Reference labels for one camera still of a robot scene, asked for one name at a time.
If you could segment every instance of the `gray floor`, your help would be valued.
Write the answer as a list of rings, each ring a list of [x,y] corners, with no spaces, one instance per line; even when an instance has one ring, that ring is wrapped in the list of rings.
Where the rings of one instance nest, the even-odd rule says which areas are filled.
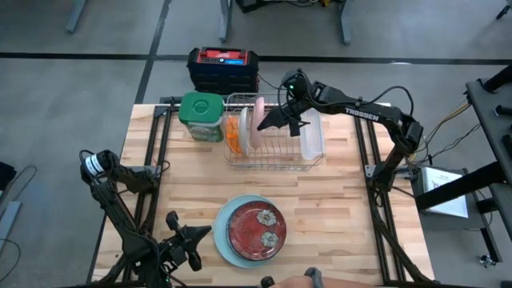
[[[77,34],[70,36],[64,31],[71,8],[68,1],[54,0],[52,5],[36,0],[3,1],[0,51],[147,53],[162,3],[90,1]],[[507,33],[512,15],[500,22],[493,20],[503,5],[500,0],[356,1],[354,41],[349,47],[338,41],[331,10],[290,12],[285,8],[293,7],[279,4],[242,15],[235,7],[227,45],[272,55],[512,58],[512,34]],[[310,18],[300,22],[301,16]],[[28,23],[29,19],[37,24]],[[218,46],[217,20],[217,1],[173,0],[158,52],[186,54],[195,46]],[[79,178],[78,152],[121,151],[144,64],[0,59],[0,161],[18,169],[33,163],[39,169],[21,197],[23,208],[10,234],[20,244],[22,258],[2,287],[54,287],[85,281],[102,212]],[[371,98],[388,86],[408,87],[415,100],[414,116],[427,131],[463,98],[465,82],[502,68],[263,62],[260,72],[266,80],[278,83],[284,72],[298,66],[310,78],[353,96]],[[184,62],[156,62],[144,103],[192,89]],[[261,91],[271,88],[262,83]],[[405,110],[409,107],[399,92],[386,100]],[[476,122],[469,109],[438,132],[431,149],[443,148]],[[479,130],[435,164],[472,170],[493,160]],[[512,280],[512,243],[498,214],[492,228],[505,262],[487,270],[476,261],[486,252],[479,233],[427,230],[436,279],[484,287]],[[0,259],[1,277],[15,260],[15,249],[7,246]]]

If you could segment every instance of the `wooden table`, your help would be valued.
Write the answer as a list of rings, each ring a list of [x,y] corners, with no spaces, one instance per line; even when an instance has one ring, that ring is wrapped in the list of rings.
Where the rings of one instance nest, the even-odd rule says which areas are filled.
[[[123,165],[143,164],[153,110],[154,105],[134,106],[122,150]],[[198,247],[202,270],[193,272],[185,263],[174,276],[190,285],[257,285],[263,276],[281,281],[316,266],[325,276],[382,284],[354,119],[323,115],[322,124],[326,156],[319,166],[308,172],[240,171],[224,163],[222,142],[196,142],[176,116],[172,117],[166,151],[171,167],[162,176],[154,227],[158,241],[171,236],[165,223],[169,211],[178,212],[181,225],[211,225],[222,205],[240,194],[260,194],[271,200],[288,227],[286,244],[266,266],[232,266],[217,252],[210,233]],[[375,129],[385,157],[393,143],[383,126]],[[395,185],[411,192],[405,180],[397,180]],[[136,195],[122,196],[133,213]],[[414,200],[392,191],[390,201],[400,243],[419,269],[433,278]],[[121,253],[121,239],[107,219],[93,279],[106,274]],[[387,255],[393,270],[389,247]]]

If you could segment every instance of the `wire dish rack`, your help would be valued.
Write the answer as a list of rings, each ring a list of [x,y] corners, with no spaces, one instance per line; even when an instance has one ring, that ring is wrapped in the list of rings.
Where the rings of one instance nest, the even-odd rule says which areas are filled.
[[[281,95],[281,103],[285,102],[283,94]],[[227,98],[223,129],[225,136],[224,158],[226,163],[235,169],[242,170],[296,171],[308,171],[311,167],[320,164],[323,159],[323,153],[311,160],[305,160],[301,154],[300,137],[291,137],[288,126],[284,126],[281,129],[270,127],[260,131],[262,136],[261,145],[258,148],[248,145],[248,153],[240,151],[236,143],[239,141],[238,121],[241,112],[247,107],[247,121],[251,123],[255,102],[259,97],[264,99],[265,115],[270,109],[278,107],[278,95],[276,93],[235,93]],[[318,135],[313,136],[320,137],[321,139],[323,136],[322,131],[318,130]]]

